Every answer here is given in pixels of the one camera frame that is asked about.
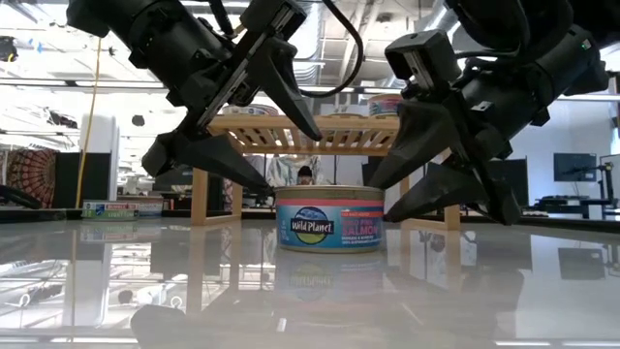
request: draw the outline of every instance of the black cable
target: black cable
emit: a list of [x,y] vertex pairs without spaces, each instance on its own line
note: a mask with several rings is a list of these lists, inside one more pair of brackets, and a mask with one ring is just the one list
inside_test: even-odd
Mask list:
[[[515,58],[529,47],[532,34],[530,31],[530,23],[527,20],[527,15],[525,15],[525,10],[523,10],[521,1],[512,0],[508,2],[507,6],[511,6],[511,12],[514,14],[514,17],[516,19],[517,29],[519,33],[518,46],[516,50],[509,52],[494,50],[458,52],[456,54],[456,59],[473,57]],[[513,61],[508,59],[501,62],[479,60],[472,62],[474,66],[481,67],[488,67],[500,64],[506,66],[510,65],[511,63],[513,63]]]
[[357,46],[357,58],[356,58],[356,65],[353,67],[351,74],[340,85],[333,88],[332,90],[328,92],[311,92],[311,91],[305,91],[305,90],[299,89],[299,92],[303,96],[312,97],[312,98],[331,97],[341,92],[347,86],[349,86],[351,82],[353,82],[353,80],[356,78],[357,73],[359,73],[359,69],[361,69],[361,63],[363,62],[363,58],[364,58],[364,43],[361,37],[359,36],[359,33],[357,32],[357,30],[353,27],[353,25],[349,22],[349,20],[342,14],[342,12],[338,10],[336,5],[334,5],[333,1],[323,0],[323,3],[327,6],[327,8],[333,13],[336,19],[338,19],[338,21],[345,27],[345,29],[347,29],[349,34],[351,34],[351,36],[353,37],[354,41],[356,42],[356,46]]
[[483,69],[493,70],[496,68],[506,68],[510,66],[517,66],[528,63],[530,61],[538,59],[541,55],[558,45],[566,32],[573,24],[573,8],[568,3],[568,0],[554,0],[554,8],[548,10],[551,14],[554,14],[555,26],[553,30],[539,40],[532,46],[529,46],[531,39],[531,32],[529,22],[527,22],[527,16],[521,6],[520,1],[513,2],[514,12],[516,13],[517,23],[519,26],[519,48],[515,52],[501,52],[501,51],[471,51],[471,52],[458,52],[456,58],[469,58],[469,57],[497,57],[507,58],[497,61],[485,61],[481,59],[475,59],[468,62],[468,65],[480,67]]
[[213,13],[213,16],[215,16],[215,20],[217,21],[217,24],[220,26],[220,29],[222,30],[222,32],[224,32],[224,35],[226,35],[229,38],[233,38],[235,36],[233,25],[231,24],[231,20],[229,19],[229,15],[226,12],[226,8],[224,8],[224,4],[222,3],[222,0],[208,0],[208,1],[209,1],[209,6],[211,8],[211,12]]

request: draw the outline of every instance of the wooden slat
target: wooden slat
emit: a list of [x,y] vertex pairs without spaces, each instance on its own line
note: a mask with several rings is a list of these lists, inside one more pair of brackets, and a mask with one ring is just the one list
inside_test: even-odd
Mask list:
[[333,142],[331,143],[332,148],[340,147],[340,143],[342,139],[347,135],[346,131],[336,131],[336,135],[333,137]]
[[[379,118],[345,118],[315,116],[315,121],[321,130],[349,131],[369,130],[396,131],[398,117]],[[286,116],[257,116],[257,115],[216,115],[209,124],[212,129],[246,129],[251,125],[266,129],[296,128]]]
[[396,139],[396,133],[392,132],[391,135],[389,135],[389,138],[386,140],[386,142],[381,144],[381,149],[387,149],[391,147],[391,144],[394,143],[395,139]]
[[386,131],[381,131],[379,134],[377,134],[377,136],[375,136],[375,139],[372,140],[372,142],[370,143],[370,148],[374,149],[377,147],[377,145],[379,145],[379,143],[381,143],[381,141],[388,135],[388,133]]
[[261,132],[261,136],[263,136],[263,138],[266,140],[267,145],[270,145],[270,146],[278,145],[273,139],[273,136],[271,136],[271,132],[269,132],[270,130],[260,129],[259,131]]
[[244,128],[243,132],[245,132],[245,135],[249,138],[252,139],[252,143],[251,144],[257,144],[257,145],[266,145],[262,140],[261,140],[261,136],[259,136],[259,134],[257,134],[254,131],[254,128]]
[[327,149],[328,132],[323,133],[323,139],[319,142],[319,149]]
[[250,142],[250,140],[248,140],[248,138],[247,138],[247,137],[245,137],[245,135],[243,134],[243,132],[241,132],[241,130],[236,130],[236,129],[234,129],[234,130],[230,130],[230,131],[231,131],[231,132],[233,132],[233,133],[234,133],[234,136],[235,136],[238,140],[242,141],[242,142],[243,142],[243,144],[245,144],[245,146],[252,145],[252,143]]
[[289,147],[289,139],[283,129],[275,129],[275,134],[278,135],[278,140],[284,147]]
[[246,153],[262,153],[262,154],[297,154],[297,155],[368,155],[368,156],[386,156],[389,149],[370,149],[368,147],[339,147],[339,148],[283,148],[282,146],[246,146],[243,149]]
[[240,152],[241,154],[243,154],[243,145],[241,145],[241,143],[239,142],[238,139],[236,139],[235,137],[233,137],[233,135],[231,135],[230,133],[226,133],[226,136],[229,139],[229,142],[231,143],[232,147],[234,148],[234,150]]
[[297,130],[296,128],[292,128],[291,137],[293,138],[293,146],[295,148],[301,148],[301,138],[299,137],[299,130]]
[[359,136],[359,131],[349,131],[349,135],[347,136],[347,141],[345,142],[345,147],[350,148],[351,145],[356,141],[357,136]]
[[364,148],[364,146],[366,145],[366,143],[368,143],[368,140],[370,140],[370,138],[372,137],[372,135],[375,135],[377,133],[377,131],[375,130],[368,130],[366,132],[364,132],[363,135],[361,135],[361,139],[359,139],[359,142],[357,143],[357,148]]

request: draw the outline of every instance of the wild planet logo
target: wild planet logo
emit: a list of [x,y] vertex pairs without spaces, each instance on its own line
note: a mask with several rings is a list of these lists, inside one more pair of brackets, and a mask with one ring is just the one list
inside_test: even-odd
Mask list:
[[327,219],[323,211],[316,207],[304,207],[291,219],[291,231],[305,244],[320,243],[332,235],[333,221]]

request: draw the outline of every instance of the yellow cable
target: yellow cable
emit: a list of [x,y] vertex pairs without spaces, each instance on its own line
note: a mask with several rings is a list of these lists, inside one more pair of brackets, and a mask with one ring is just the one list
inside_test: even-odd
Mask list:
[[90,103],[90,114],[88,115],[88,126],[86,127],[86,140],[84,141],[84,150],[81,153],[79,161],[79,173],[77,174],[77,194],[76,209],[79,208],[79,199],[81,198],[81,185],[84,175],[84,167],[86,165],[86,153],[88,152],[88,141],[90,140],[90,128],[93,124],[93,113],[95,112],[95,99],[97,98],[97,85],[99,84],[99,66],[101,58],[101,38],[97,44],[97,67],[95,68],[95,85],[93,86],[93,99]]

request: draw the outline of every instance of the can lid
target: can lid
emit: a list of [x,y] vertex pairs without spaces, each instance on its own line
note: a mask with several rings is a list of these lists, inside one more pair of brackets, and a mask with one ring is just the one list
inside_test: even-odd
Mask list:
[[356,186],[356,185],[291,185],[284,187],[274,188],[275,192],[279,191],[289,191],[289,190],[357,190],[357,191],[368,191],[368,192],[376,192],[383,193],[382,189],[366,187],[366,186]]

